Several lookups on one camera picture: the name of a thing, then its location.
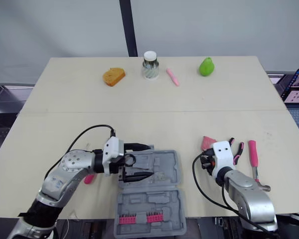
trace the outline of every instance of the gray tool case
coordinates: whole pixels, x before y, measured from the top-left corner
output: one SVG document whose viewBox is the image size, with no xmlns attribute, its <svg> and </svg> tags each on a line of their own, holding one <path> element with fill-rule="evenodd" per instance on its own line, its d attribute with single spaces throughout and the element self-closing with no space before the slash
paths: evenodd
<svg viewBox="0 0 299 239">
<path fill-rule="evenodd" d="M 154 174 L 139 182 L 119 181 L 123 191 L 118 195 L 114 236 L 126 239 L 185 234 L 183 196 L 176 187 L 180 183 L 176 152 L 146 150 L 131 154 L 136 162 L 126 167 L 127 175 L 140 171 Z M 161 221 L 149 223 L 151 215 L 160 217 Z M 120 224 L 121 220 L 129 219 L 134 219 L 134 223 Z"/>
</svg>

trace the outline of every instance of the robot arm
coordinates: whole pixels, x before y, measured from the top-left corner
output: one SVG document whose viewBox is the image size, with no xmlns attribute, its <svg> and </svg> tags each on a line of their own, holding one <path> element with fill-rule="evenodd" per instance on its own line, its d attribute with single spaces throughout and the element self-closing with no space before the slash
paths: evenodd
<svg viewBox="0 0 299 239">
<path fill-rule="evenodd" d="M 143 180 L 153 173 L 137 172 L 125 174 L 125 150 L 140 151 L 150 149 L 144 144 L 127 144 L 112 136 L 103 150 L 92 152 L 72 150 L 66 153 L 58 166 L 44 179 L 34 202 L 27 213 L 20 218 L 8 239 L 29 238 L 43 239 L 48 237 L 55 227 L 55 222 L 63 207 L 69 202 L 81 180 L 89 174 L 120 174 L 120 180 L 135 182 Z"/>
<path fill-rule="evenodd" d="M 219 186 L 224 186 L 229 197 L 235 202 L 240 214 L 268 231 L 277 230 L 277 219 L 272 201 L 257 182 L 236 170 L 233 153 L 228 141 L 217 142 L 206 150 L 200 161 Z M 245 220 L 243 228 L 260 231 Z"/>
</svg>

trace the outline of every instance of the bread slice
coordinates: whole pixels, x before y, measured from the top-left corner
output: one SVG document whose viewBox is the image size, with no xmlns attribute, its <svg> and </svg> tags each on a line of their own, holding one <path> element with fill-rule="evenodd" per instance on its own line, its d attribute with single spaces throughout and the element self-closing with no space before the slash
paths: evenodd
<svg viewBox="0 0 299 239">
<path fill-rule="evenodd" d="M 105 72 L 103 75 L 103 81 L 108 86 L 114 86 L 117 82 L 125 76 L 125 72 L 122 68 L 110 68 L 109 71 Z"/>
</svg>

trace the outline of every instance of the green toy fruit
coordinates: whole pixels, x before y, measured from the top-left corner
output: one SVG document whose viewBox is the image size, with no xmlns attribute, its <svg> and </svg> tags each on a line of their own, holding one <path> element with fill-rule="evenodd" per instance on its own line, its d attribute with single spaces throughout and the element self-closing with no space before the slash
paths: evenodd
<svg viewBox="0 0 299 239">
<path fill-rule="evenodd" d="M 210 57 L 205 58 L 205 60 L 199 66 L 199 73 L 202 76 L 209 76 L 215 69 L 214 63 Z"/>
</svg>

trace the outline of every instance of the pink eraser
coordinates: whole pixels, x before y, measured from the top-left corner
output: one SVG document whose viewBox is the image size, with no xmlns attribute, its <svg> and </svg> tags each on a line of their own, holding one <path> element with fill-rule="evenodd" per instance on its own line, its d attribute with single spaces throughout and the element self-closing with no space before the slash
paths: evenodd
<svg viewBox="0 0 299 239">
<path fill-rule="evenodd" d="M 202 151 L 205 151 L 205 150 L 211 148 L 211 145 L 212 145 L 213 143 L 216 143 L 216 142 L 217 142 L 217 141 L 214 140 L 213 138 L 204 136 L 200 148 L 201 148 Z"/>
<path fill-rule="evenodd" d="M 96 174 L 91 174 L 91 175 L 86 176 L 85 179 L 84 179 L 84 183 L 85 184 L 92 183 L 92 181 L 94 179 L 94 176 L 97 176 L 97 175 Z"/>
<path fill-rule="evenodd" d="M 257 155 L 257 149 L 256 149 L 256 141 L 249 140 L 248 146 L 249 146 L 250 164 L 252 167 L 258 167 L 258 155 Z"/>
<path fill-rule="evenodd" d="M 179 86 L 178 79 L 174 76 L 174 74 L 172 73 L 172 71 L 171 71 L 169 68 L 167 68 L 167 69 L 166 69 L 166 72 L 168 73 L 168 75 L 170 76 L 170 78 L 171 78 L 171 80 L 174 82 L 174 84 L 175 84 L 176 86 Z"/>
</svg>

